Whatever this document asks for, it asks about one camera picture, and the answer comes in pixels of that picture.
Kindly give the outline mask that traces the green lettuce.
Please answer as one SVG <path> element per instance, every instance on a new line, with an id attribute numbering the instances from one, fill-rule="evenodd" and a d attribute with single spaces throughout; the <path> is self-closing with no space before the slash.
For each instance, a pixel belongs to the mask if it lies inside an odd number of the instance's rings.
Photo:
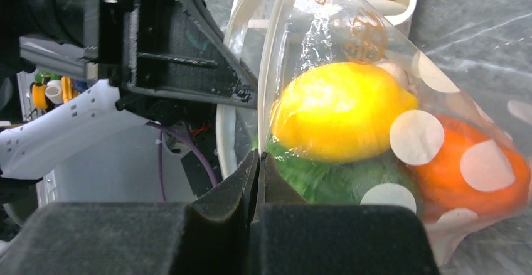
<path id="1" fill-rule="evenodd" d="M 278 143 L 265 148 L 283 179 L 312 204 L 399 205 L 422 213 L 423 200 L 408 168 L 388 151 L 346 164 L 292 154 Z"/>

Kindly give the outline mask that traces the polka dot zip bag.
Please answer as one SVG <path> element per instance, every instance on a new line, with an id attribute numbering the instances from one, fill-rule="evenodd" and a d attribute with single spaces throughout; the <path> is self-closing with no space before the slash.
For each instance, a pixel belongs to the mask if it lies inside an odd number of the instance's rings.
<path id="1" fill-rule="evenodd" d="M 437 264 L 531 202 L 531 161 L 367 0 L 235 0 L 225 44 L 258 106 L 218 106 L 222 177 L 256 149 L 311 204 L 405 207 Z"/>

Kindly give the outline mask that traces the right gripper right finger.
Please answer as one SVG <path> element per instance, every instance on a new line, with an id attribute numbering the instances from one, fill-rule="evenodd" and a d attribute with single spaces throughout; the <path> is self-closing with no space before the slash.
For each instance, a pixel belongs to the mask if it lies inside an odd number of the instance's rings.
<path id="1" fill-rule="evenodd" d="M 310 205 L 271 155 L 258 167 L 250 274 L 438 274 L 425 229 L 391 205 Z"/>

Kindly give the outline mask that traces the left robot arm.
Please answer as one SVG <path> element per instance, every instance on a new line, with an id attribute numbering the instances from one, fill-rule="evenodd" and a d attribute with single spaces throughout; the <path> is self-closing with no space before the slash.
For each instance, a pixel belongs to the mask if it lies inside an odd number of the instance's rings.
<path id="1" fill-rule="evenodd" d="M 1 203 L 116 132 L 257 105 L 205 0 L 1 0 L 1 80 L 37 68 L 43 115 L 1 129 Z"/>

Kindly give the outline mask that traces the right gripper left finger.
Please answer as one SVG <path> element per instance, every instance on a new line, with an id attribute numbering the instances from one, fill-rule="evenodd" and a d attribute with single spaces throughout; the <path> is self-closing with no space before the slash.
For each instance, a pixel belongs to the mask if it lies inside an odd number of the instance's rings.
<path id="1" fill-rule="evenodd" d="M 1 254 L 2 274 L 245 274 L 260 155 L 191 203 L 53 203 Z"/>

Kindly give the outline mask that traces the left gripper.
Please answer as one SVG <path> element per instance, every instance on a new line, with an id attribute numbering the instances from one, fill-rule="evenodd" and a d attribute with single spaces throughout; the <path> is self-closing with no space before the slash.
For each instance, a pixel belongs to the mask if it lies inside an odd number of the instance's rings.
<path id="1" fill-rule="evenodd" d="M 85 0 L 84 57 L 122 111 L 257 108 L 258 80 L 226 47 L 205 0 Z"/>

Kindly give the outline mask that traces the orange tangerine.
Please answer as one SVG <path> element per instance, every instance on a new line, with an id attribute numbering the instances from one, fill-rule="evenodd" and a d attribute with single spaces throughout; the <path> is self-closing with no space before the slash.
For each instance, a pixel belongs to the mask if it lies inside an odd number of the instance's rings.
<path id="1" fill-rule="evenodd" d="M 456 118 L 438 115 L 444 143 L 431 162 L 413 166 L 425 200 L 428 222 L 466 208 L 494 217 L 523 208 L 528 200 L 528 161 L 480 130 Z"/>

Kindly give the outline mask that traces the yellow lemon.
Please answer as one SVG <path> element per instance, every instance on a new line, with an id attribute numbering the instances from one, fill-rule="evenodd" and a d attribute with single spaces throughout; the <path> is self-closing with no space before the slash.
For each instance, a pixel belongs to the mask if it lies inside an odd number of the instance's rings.
<path id="1" fill-rule="evenodd" d="M 348 163 L 390 148 L 390 128 L 416 97 L 376 65 L 338 62 L 293 79 L 276 100 L 272 137 L 307 159 Z"/>

